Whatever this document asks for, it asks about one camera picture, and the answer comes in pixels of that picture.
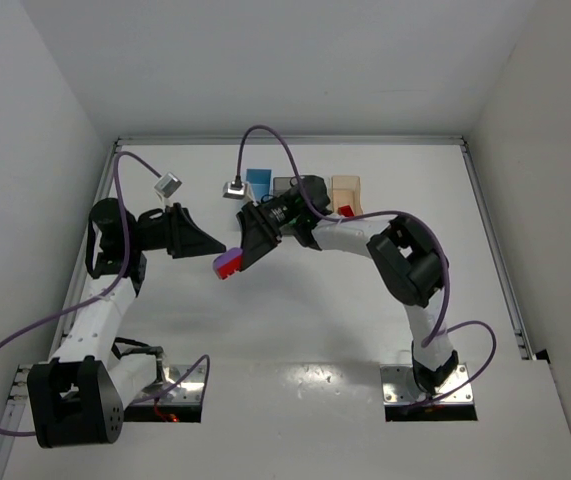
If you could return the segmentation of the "red lego brick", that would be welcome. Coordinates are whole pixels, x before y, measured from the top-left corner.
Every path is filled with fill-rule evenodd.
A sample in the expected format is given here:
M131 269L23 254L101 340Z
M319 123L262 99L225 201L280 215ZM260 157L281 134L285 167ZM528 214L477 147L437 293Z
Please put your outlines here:
M355 213L350 205L341 206L338 208L338 213L343 217L354 217Z
M217 277L225 280L231 275L241 270L242 257L219 257L213 262L213 269Z

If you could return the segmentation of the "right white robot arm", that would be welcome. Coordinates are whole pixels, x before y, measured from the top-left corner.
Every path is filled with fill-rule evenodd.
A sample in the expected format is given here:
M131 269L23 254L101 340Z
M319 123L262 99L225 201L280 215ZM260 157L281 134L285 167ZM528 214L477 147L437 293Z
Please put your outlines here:
M285 230L304 248L372 260L389 293L405 308L415 382L426 394L435 395L454 372L458 353L445 327L448 263L434 235L407 214L375 221L333 213L330 204L324 180L313 175L278 196L245 203L236 215L240 268L248 269L274 250Z

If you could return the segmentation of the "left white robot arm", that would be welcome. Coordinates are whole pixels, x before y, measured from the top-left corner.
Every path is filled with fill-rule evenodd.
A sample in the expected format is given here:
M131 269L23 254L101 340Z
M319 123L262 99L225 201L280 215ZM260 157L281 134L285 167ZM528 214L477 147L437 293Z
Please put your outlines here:
M165 380L160 347L135 346L113 355L121 323L145 280L145 254L156 250L182 259L221 254L226 247L178 203L134 216L118 199L106 198L90 210L88 297L52 358L27 377L40 447L114 443L126 408Z

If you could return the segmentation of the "grey transparent bin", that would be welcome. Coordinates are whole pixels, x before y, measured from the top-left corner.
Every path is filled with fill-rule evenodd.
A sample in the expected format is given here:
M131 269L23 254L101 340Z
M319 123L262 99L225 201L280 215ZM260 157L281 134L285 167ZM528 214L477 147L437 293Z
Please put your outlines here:
M271 193L274 197L282 195L287 192L291 187L295 186L297 180L295 177L277 176L272 179ZM284 236L292 236L294 230L291 224L285 225L281 228L281 233Z

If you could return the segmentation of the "blue plastic bin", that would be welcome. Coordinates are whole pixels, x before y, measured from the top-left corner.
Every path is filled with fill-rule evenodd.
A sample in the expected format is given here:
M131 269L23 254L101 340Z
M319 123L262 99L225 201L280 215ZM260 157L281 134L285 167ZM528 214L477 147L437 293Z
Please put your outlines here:
M270 169L248 168L245 173L246 191L241 200L241 231L248 233L251 229L260 229L265 224L266 214L261 201L271 190Z

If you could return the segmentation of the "orange transparent bin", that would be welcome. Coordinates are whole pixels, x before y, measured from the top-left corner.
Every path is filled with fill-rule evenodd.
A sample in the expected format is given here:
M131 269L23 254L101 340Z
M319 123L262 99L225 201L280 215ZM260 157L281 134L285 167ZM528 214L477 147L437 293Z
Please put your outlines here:
M338 208L350 205L355 216L363 214L361 205L361 180L356 175L334 175L331 177L331 203L334 213Z

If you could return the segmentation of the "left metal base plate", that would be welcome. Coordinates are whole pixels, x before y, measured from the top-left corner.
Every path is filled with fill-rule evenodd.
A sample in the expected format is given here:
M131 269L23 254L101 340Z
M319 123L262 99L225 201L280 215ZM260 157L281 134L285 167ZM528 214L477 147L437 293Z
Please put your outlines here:
M209 380L206 364L169 365L162 370L160 382L150 384L139 392L132 405L194 406L202 403Z

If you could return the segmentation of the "metal base plate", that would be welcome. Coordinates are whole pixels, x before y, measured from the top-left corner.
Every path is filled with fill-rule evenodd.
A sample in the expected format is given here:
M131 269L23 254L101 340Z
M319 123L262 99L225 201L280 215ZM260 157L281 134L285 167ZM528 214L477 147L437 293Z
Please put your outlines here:
M444 383L436 387L432 397L418 386L410 365L382 365L380 376L385 406L405 407L426 400L445 406L474 404L466 364L459 364Z
M206 364L169 365L162 370L160 382L150 384L139 392L132 405L194 406L202 403L209 380Z

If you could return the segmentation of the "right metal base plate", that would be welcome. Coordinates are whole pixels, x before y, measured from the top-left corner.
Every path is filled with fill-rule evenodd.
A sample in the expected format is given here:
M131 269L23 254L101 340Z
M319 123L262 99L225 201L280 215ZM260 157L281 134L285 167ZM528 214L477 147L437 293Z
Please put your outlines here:
M410 365L382 365L380 376L385 406L405 407L426 400L445 406L474 404L466 364L459 364L444 383L436 387L432 397L418 386Z

